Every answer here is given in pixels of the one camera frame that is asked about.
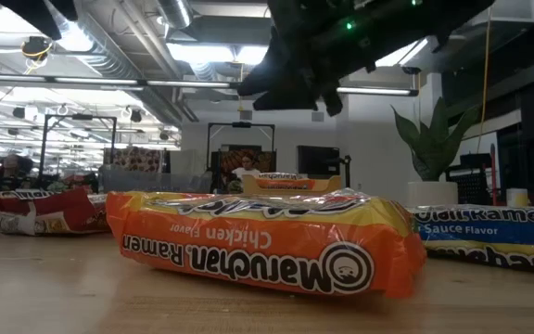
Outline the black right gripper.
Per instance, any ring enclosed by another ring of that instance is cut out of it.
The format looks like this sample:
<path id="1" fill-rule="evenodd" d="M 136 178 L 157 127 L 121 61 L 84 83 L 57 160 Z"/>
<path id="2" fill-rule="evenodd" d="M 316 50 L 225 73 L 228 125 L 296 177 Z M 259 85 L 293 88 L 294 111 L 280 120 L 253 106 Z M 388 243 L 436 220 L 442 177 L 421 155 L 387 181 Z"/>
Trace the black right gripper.
<path id="1" fill-rule="evenodd" d="M 257 65 L 237 87 L 240 96 L 265 93 L 255 110 L 314 109 L 321 99 L 331 116 L 343 103 L 341 78 L 372 68 L 373 31 L 388 2 L 273 0 L 272 44 L 275 63 Z"/>

